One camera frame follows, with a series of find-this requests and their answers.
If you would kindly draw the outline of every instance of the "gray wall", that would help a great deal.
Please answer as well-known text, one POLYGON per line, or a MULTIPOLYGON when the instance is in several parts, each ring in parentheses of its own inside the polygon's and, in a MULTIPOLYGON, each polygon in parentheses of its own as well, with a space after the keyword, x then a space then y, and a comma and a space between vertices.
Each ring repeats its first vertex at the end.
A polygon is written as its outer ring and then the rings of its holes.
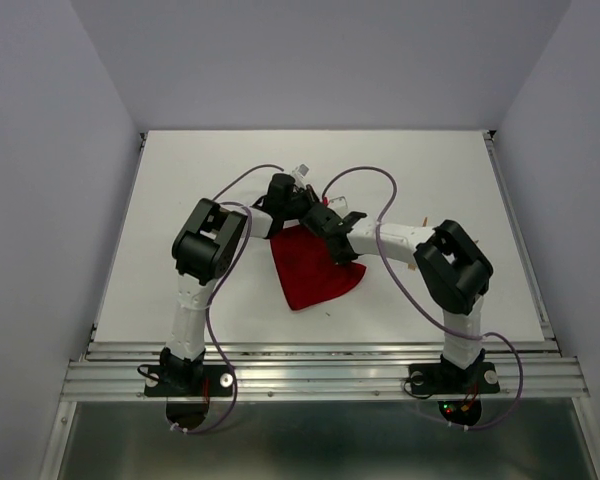
POLYGON ((138 134, 70 3, 0 1, 0 479, 37 478, 138 134))
POLYGON ((574 0, 497 150, 552 324, 600 420, 600 0, 574 0))
POLYGON ((72 0, 142 130, 495 127, 567 0, 72 0))

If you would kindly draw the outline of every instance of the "red fabric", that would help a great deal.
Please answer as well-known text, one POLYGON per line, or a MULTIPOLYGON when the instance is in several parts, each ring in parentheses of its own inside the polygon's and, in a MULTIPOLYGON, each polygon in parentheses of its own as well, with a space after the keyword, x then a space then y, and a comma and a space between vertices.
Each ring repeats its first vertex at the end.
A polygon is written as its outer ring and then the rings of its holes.
POLYGON ((360 283, 367 269, 359 263, 335 265, 325 241, 302 225, 274 235, 271 253, 291 310, 344 295, 360 283))

